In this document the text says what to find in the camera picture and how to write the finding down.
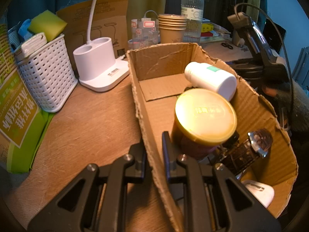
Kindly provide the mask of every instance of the cardboard box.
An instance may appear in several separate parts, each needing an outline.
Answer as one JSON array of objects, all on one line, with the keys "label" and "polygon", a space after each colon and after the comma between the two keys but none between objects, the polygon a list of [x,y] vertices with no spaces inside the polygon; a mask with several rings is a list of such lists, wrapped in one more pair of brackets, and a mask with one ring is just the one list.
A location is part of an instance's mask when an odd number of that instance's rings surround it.
[{"label": "cardboard box", "polygon": [[[77,3],[56,12],[57,16],[68,23],[63,33],[75,72],[73,51],[86,43],[91,3],[92,0]],[[95,6],[91,39],[110,37],[116,58],[128,50],[127,8],[128,0],[97,0]]]},{"label": "cardboard box", "polygon": [[251,166],[252,170],[245,175],[245,179],[251,178],[273,186],[275,198],[268,210],[278,217],[288,203],[298,174],[298,165],[288,133],[280,127],[273,106],[230,66],[222,60],[209,57],[197,44],[153,45],[130,50],[127,56],[136,116],[153,179],[175,231],[183,231],[182,213],[179,212],[166,182],[161,137],[163,131],[171,133],[177,95],[191,86],[183,72],[192,61],[209,63],[237,77],[237,92],[231,104],[238,118],[240,142],[248,137],[248,131],[266,128],[271,132],[274,140],[271,152],[265,159],[259,159]]}]

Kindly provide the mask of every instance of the wooden table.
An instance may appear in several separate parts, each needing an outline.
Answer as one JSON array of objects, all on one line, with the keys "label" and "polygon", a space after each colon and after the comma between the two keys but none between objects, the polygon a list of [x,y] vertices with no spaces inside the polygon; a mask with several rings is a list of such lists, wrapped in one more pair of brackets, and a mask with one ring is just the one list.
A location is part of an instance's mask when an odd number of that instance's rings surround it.
[{"label": "wooden table", "polygon": [[[225,61],[249,58],[221,42],[203,46],[209,55]],[[0,191],[7,206],[26,228],[29,221],[88,163],[105,165],[128,152],[141,137],[129,77],[105,93],[80,84],[46,132],[27,174],[9,174],[0,168]],[[129,186],[126,231],[173,231],[159,193],[146,172],[143,184]]]}]

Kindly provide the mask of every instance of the white plastic bottle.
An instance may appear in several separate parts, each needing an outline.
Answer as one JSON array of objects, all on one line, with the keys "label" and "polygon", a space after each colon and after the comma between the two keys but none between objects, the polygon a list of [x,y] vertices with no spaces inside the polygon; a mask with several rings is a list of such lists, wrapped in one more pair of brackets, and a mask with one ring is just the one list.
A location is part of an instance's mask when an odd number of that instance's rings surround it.
[{"label": "white plastic bottle", "polygon": [[200,42],[204,0],[181,0],[181,15],[187,18],[187,26],[183,41],[191,43]]},{"label": "white plastic bottle", "polygon": [[189,63],[184,70],[184,76],[193,87],[216,92],[227,101],[230,101],[236,92],[236,77],[207,63]]}]

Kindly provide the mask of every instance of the clear plastic bottle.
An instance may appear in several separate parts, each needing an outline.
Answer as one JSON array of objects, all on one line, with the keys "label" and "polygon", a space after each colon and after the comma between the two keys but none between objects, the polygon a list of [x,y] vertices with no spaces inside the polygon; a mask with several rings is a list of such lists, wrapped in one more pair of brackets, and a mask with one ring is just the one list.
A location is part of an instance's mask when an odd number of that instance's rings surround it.
[{"label": "clear plastic bottle", "polygon": [[187,18],[187,27],[183,41],[191,43],[200,42],[204,0],[181,0],[181,15]]}]

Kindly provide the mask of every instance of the wall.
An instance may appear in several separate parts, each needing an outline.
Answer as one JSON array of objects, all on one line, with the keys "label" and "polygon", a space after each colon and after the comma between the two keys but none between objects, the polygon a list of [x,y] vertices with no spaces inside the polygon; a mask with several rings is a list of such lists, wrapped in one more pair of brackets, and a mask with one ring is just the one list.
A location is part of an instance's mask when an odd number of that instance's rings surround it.
[{"label": "wall", "polygon": [[[284,44],[293,71],[300,50],[309,46],[309,19],[297,0],[267,0],[268,15],[286,30]],[[283,48],[280,56],[284,57]]]}]

